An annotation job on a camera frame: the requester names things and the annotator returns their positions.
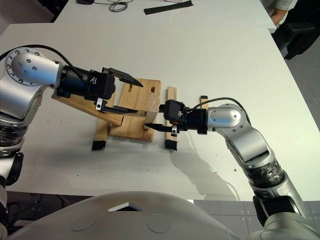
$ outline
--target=gray floor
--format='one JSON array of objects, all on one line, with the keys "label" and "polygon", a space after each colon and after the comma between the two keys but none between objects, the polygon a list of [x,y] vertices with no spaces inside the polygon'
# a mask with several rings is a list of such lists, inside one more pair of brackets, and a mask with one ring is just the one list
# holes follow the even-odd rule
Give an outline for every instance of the gray floor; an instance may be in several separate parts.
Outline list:
[{"label": "gray floor", "polygon": [[[194,204],[221,222],[241,239],[262,230],[253,202],[195,200]],[[313,227],[320,232],[320,201],[305,202]]]},{"label": "gray floor", "polygon": [[303,54],[285,62],[320,129],[320,38]]}]

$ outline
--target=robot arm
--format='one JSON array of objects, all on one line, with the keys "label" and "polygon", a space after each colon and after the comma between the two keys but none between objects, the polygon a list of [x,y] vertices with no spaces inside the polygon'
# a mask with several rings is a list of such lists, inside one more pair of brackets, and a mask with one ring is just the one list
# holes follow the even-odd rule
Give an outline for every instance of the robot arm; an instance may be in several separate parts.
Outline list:
[{"label": "robot arm", "polygon": [[288,212],[308,221],[308,212],[300,195],[266,140],[251,126],[244,108],[240,104],[229,103],[208,109],[197,106],[190,109],[182,102],[168,100],[160,106],[159,112],[172,126],[155,123],[147,126],[161,132],[171,132],[174,136],[187,130],[197,130],[198,134],[207,134],[207,131],[219,133],[249,179],[255,194],[253,202],[257,216],[263,226],[270,216]]},{"label": "robot arm", "polygon": [[[67,65],[48,59],[34,48],[55,52]],[[0,78],[0,223],[4,224],[5,186],[15,183],[20,175],[24,155],[19,151],[46,88],[54,89],[60,97],[69,98],[75,94],[92,104],[99,102],[97,111],[125,114],[135,110],[106,107],[106,100],[116,89],[115,77],[128,84],[143,86],[129,74],[116,69],[103,68],[102,72],[97,72],[74,67],[60,52],[44,45],[21,46],[2,54],[0,61],[2,59],[5,59],[5,71]]]}]

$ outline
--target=wooden board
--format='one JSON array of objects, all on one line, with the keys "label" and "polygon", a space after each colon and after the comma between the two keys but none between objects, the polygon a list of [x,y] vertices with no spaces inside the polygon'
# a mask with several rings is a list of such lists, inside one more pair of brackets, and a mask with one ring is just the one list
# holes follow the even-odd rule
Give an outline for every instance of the wooden board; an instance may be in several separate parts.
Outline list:
[{"label": "wooden board", "polygon": [[160,106],[160,92],[150,92],[148,97],[148,104],[145,114],[145,124],[152,124],[156,120]]},{"label": "wooden board", "polygon": [[[167,93],[166,93],[166,99],[170,100],[177,100],[178,99],[178,90],[177,88],[173,86],[168,86]],[[165,125],[167,127],[172,126],[172,124],[168,121],[165,120]],[[172,149],[172,150],[177,150],[177,143],[178,143],[178,137],[177,136],[171,136],[170,132],[165,133],[165,148],[166,149]]]},{"label": "wooden board", "polygon": [[[107,102],[108,107],[112,107],[115,102],[116,93],[113,93]],[[105,149],[109,136],[110,123],[98,118],[95,134],[93,137],[92,151],[100,151]]]},{"label": "wooden board", "polygon": [[113,125],[120,126],[122,123],[122,120],[123,120],[122,115],[102,113],[96,110],[96,105],[94,105],[93,101],[85,100],[83,96],[77,96],[77,95],[71,94],[70,98],[66,98],[66,97],[57,96],[56,93],[54,93],[51,97],[54,100],[57,100],[61,103],[69,105],[70,107],[73,107],[82,112],[90,114],[94,117],[97,117],[98,119],[104,120]]},{"label": "wooden board", "polygon": [[[150,93],[158,94],[161,90],[161,81],[137,79],[143,87],[125,84],[119,100],[119,106],[130,109],[147,111]],[[154,137],[153,129],[144,129],[145,117],[124,116],[121,126],[112,126],[109,135],[113,137],[149,141]]]}]

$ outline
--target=white table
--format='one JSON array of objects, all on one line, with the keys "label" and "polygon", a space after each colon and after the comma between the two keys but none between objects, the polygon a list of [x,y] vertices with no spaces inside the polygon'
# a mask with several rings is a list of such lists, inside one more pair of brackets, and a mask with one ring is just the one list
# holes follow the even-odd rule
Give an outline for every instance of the white table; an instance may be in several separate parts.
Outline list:
[{"label": "white table", "polygon": [[144,9],[173,4],[165,0],[133,0],[122,12],[108,5],[83,5],[69,0],[56,23],[123,23],[177,26],[241,26],[276,30],[259,0],[192,0],[194,6],[145,15]]},{"label": "white table", "polygon": [[[167,86],[177,87],[178,99],[190,107],[200,95],[239,100],[302,198],[320,200],[320,134],[267,29],[37,23],[10,25],[0,37],[1,53],[25,44],[54,47],[79,68],[112,67],[161,80],[162,103]],[[119,93],[122,83],[116,86]],[[164,149],[160,132],[151,143],[110,138],[104,151],[91,152],[97,120],[51,99],[52,93],[45,91],[29,126],[21,176],[9,190],[143,190],[185,199],[235,200],[238,194],[241,201],[252,200],[247,178],[217,133],[182,132],[177,152]],[[162,114],[157,122],[164,122]]]}]

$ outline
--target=black cable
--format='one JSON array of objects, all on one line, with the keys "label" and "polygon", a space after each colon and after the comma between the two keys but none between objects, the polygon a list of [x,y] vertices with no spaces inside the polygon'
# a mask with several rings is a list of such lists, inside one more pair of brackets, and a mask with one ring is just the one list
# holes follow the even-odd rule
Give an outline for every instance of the black cable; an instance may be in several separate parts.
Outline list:
[{"label": "black cable", "polygon": [[7,228],[11,227],[17,221],[17,218],[21,213],[21,204],[17,201],[10,202],[6,205],[8,208],[8,212],[10,212],[10,206],[12,205],[16,206],[16,211],[15,211],[15,214],[12,215],[13,216],[12,220],[6,225]]},{"label": "black cable", "polygon": [[61,200],[61,209],[65,208],[65,200],[58,194],[56,194],[56,196]]},{"label": "black cable", "polygon": [[72,71],[74,71],[74,73],[81,79],[81,80],[85,80],[84,79],[84,76],[82,76],[78,70],[71,64],[71,62],[69,62],[69,60],[61,53],[59,52],[58,50],[50,47],[50,46],[46,46],[46,45],[39,45],[39,44],[30,44],[30,45],[23,45],[23,46],[18,46],[18,47],[15,47],[9,51],[6,51],[5,53],[3,53],[1,56],[0,56],[0,61],[2,59],[4,59],[11,51],[17,49],[17,48],[40,48],[40,49],[47,49],[47,50],[50,50],[54,53],[56,53],[60,58],[62,58],[66,64],[71,68]]},{"label": "black cable", "polygon": [[208,104],[208,103],[212,103],[212,102],[215,102],[215,101],[220,101],[220,100],[230,100],[230,101],[235,102],[240,108],[242,108],[242,110],[244,111],[244,113],[245,113],[245,115],[246,115],[246,120],[247,120],[248,123],[251,125],[249,116],[248,116],[245,108],[241,105],[240,102],[238,102],[237,100],[235,100],[235,99],[232,98],[232,97],[218,97],[218,98],[210,99],[210,100],[208,100],[208,101],[201,102],[201,103],[195,105],[193,108],[191,108],[188,112],[192,112],[193,110],[195,110],[197,107],[200,107],[201,105]]},{"label": "black cable", "polygon": [[111,3],[103,3],[103,2],[94,2],[95,4],[100,4],[100,5],[109,5],[109,10],[113,13],[118,13],[118,12],[122,12],[124,10],[126,10],[128,8],[128,3],[131,3],[133,0],[130,1],[111,1],[111,0],[107,0],[108,2]]},{"label": "black cable", "polygon": [[34,202],[33,204],[27,206],[27,207],[26,207],[25,209],[23,209],[20,213],[23,213],[23,212],[27,211],[29,208],[32,208],[34,205],[36,205],[36,204],[38,204],[38,203],[41,203],[42,198],[43,198],[43,196],[42,196],[42,194],[40,194],[40,200],[38,200],[38,201]]}]

